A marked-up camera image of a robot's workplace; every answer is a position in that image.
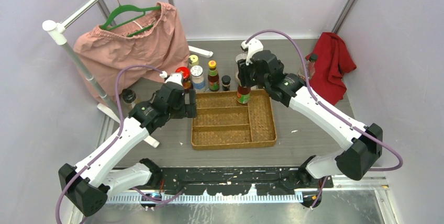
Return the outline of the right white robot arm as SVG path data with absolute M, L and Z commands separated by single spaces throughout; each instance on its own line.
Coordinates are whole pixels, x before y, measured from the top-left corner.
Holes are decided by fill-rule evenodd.
M 298 75 L 284 73 L 284 64 L 263 44 L 253 38 L 243 41 L 247 56 L 237 61 L 242 86 L 259 86 L 271 99 L 301 113 L 328 133 L 340 150 L 327 155 L 310 156 L 297 171 L 300 182 L 312 187 L 323 177 L 343 174 L 359 181 L 382 154 L 383 131 L 377 124 L 366 126 L 347 116 L 314 91 Z

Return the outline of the yellow cap sauce bottle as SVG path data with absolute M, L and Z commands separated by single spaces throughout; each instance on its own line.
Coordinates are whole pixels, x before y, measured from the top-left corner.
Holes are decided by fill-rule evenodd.
M 237 102 L 240 104 L 247 104 L 250 100 L 251 88 L 248 86 L 238 85 L 237 88 Z
M 208 88 L 212 92 L 219 91 L 220 84 L 219 84 L 219 74 L 217 71 L 217 63 L 214 60 L 211 60 L 208 62 Z

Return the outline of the woven divided tray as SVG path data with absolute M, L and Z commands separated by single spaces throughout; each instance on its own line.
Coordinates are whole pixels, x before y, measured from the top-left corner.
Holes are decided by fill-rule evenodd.
M 246 104 L 235 91 L 196 94 L 197 116 L 192 120 L 194 150 L 266 148 L 276 144 L 271 99 L 263 89 L 250 92 Z

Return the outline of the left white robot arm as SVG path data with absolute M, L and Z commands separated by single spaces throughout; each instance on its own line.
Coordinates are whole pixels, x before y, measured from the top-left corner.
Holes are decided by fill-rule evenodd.
M 138 103 L 121 121 L 119 129 L 93 153 L 75 166 L 64 164 L 59 179 L 64 195 L 86 217 L 97 213 L 108 198 L 132 187 L 154 189 L 162 181 L 162 171 L 148 158 L 111 174 L 114 166 L 138 143 L 150 137 L 170 119 L 197 115 L 195 92 L 185 102 L 182 73 L 169 75 L 156 91 L 153 101 Z

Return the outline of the silver lid tall glass jar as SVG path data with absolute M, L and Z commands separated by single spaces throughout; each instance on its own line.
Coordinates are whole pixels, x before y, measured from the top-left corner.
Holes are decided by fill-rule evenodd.
M 240 84 L 240 79 L 239 79 L 239 68 L 238 68 L 238 61 L 240 61 L 240 60 L 245 60 L 247 58 L 247 54 L 246 53 L 241 53 L 241 54 L 239 54 L 239 55 L 237 55 L 236 57 L 235 57 L 235 63 L 236 63 L 236 71 L 235 71 L 235 81 L 236 81 L 236 83 L 237 84 Z

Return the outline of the red cloth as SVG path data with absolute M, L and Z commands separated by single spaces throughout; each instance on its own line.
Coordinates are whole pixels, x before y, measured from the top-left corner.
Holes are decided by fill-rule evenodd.
M 315 73 L 310 79 L 311 88 L 330 104 L 343 99 L 347 91 L 342 79 L 357 68 L 345 42 L 335 33 L 323 32 L 313 53 L 318 55 Z

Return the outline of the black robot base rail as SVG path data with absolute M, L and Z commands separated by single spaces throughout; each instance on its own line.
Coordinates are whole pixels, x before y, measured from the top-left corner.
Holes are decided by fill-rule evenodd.
M 167 195 L 235 197 L 253 193 L 261 198 L 268 196 L 294 196 L 296 190 L 306 189 L 302 204 L 309 207 L 318 189 L 332 188 L 331 178 L 308 178 L 296 167 L 163 167 L 154 182 L 140 185 Z

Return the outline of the silver lid pepper jar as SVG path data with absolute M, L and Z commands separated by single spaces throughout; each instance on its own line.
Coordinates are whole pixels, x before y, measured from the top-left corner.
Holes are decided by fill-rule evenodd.
M 190 69 L 191 82 L 193 88 L 197 92 L 205 92 L 205 78 L 204 78 L 204 70 L 201 66 L 195 65 Z

